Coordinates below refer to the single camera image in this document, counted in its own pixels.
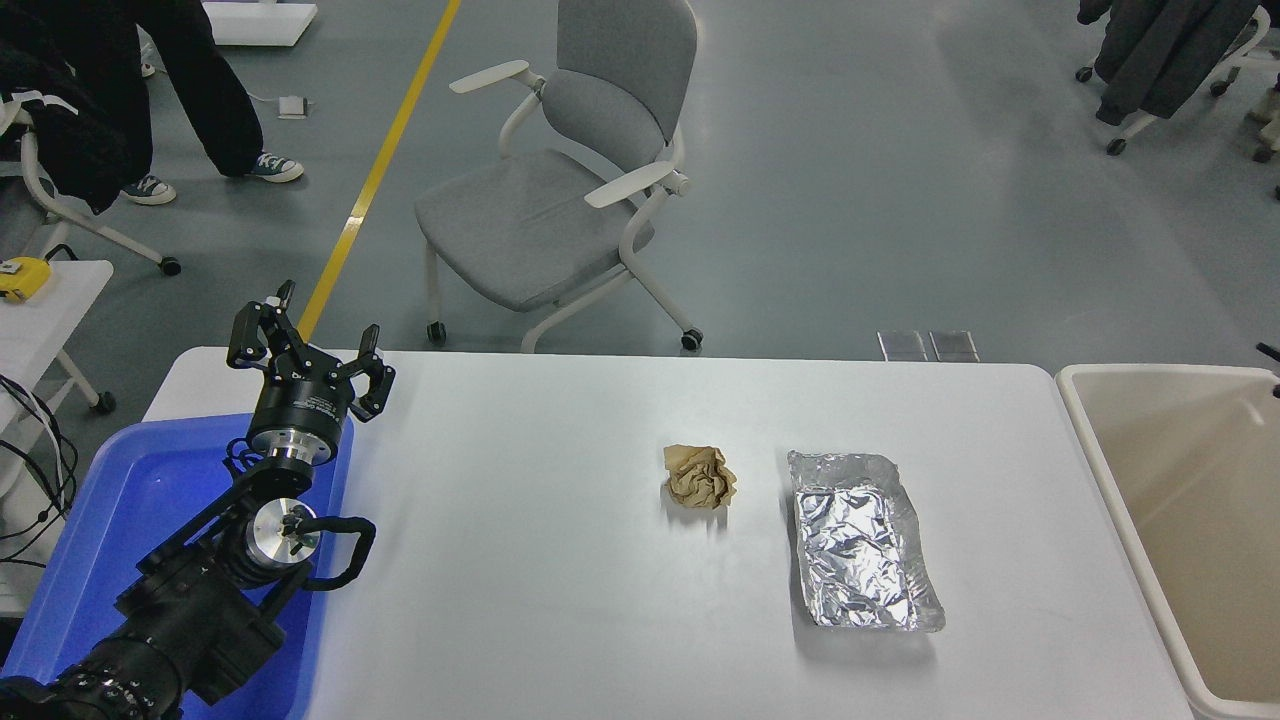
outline crumpled brown paper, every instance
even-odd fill
[[[671,445],[662,454],[671,473],[666,488],[676,502],[685,507],[714,509],[733,498],[737,477],[724,466],[718,447]]]

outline black pants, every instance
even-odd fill
[[[253,102],[214,45],[200,0],[31,0],[29,12],[124,133],[133,181],[151,172],[151,109],[138,72],[134,24],[151,35],[205,152],[224,176],[243,176],[262,150]]]

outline beige plastic bin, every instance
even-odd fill
[[[1071,421],[1192,707],[1280,719],[1280,382],[1073,365]]]

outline gray chair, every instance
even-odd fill
[[[649,220],[682,196],[677,127],[698,47],[685,0],[561,0],[557,65],[550,77],[513,60],[449,87],[471,92],[513,79],[530,88],[498,136],[502,161],[436,186],[415,205],[426,236],[428,338],[445,340],[438,258],[480,295],[520,313],[556,305],[521,343],[532,352],[544,332],[635,278],[684,331],[686,350],[701,332],[636,260],[653,237]],[[515,129],[541,105],[562,136],[625,172],[611,182],[568,155],[509,151]],[[658,155],[669,149],[669,159]],[[644,193],[637,208],[630,197]]]

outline blue plastic bin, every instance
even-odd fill
[[[223,415],[141,423],[102,445],[9,652],[5,675],[47,683],[124,621],[113,603],[141,577],[134,565],[230,486],[221,459],[248,421],[250,415]],[[348,420],[344,447],[352,436]],[[301,496],[317,514],[340,511],[348,456],[342,451],[317,468],[315,484]],[[333,546],[326,538],[312,556],[326,575],[335,570]],[[301,717],[311,694],[323,612],[324,593],[296,594],[276,619],[288,634],[284,647],[212,707],[187,693],[184,720]]]

